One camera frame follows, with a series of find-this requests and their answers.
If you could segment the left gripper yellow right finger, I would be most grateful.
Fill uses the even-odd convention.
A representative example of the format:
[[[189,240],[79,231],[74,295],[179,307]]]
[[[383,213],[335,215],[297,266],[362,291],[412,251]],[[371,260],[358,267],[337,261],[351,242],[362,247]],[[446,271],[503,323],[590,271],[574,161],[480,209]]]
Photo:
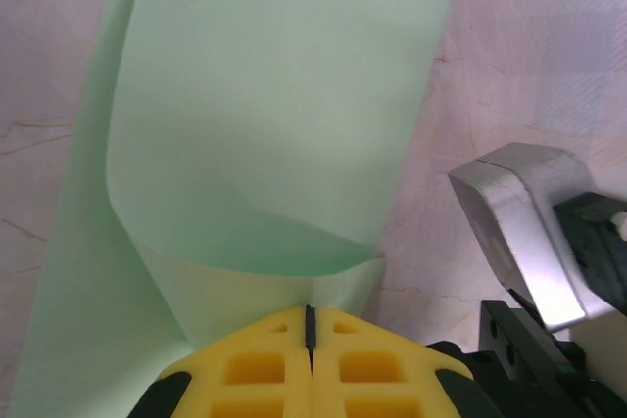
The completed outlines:
[[[311,314],[314,417],[493,417],[464,363],[346,312]]]

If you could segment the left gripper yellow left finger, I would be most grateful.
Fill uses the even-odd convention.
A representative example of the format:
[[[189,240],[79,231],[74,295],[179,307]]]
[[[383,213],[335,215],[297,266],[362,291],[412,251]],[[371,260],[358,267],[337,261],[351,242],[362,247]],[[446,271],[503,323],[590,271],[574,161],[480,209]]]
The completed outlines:
[[[131,417],[310,417],[312,308],[273,314],[166,367]]]

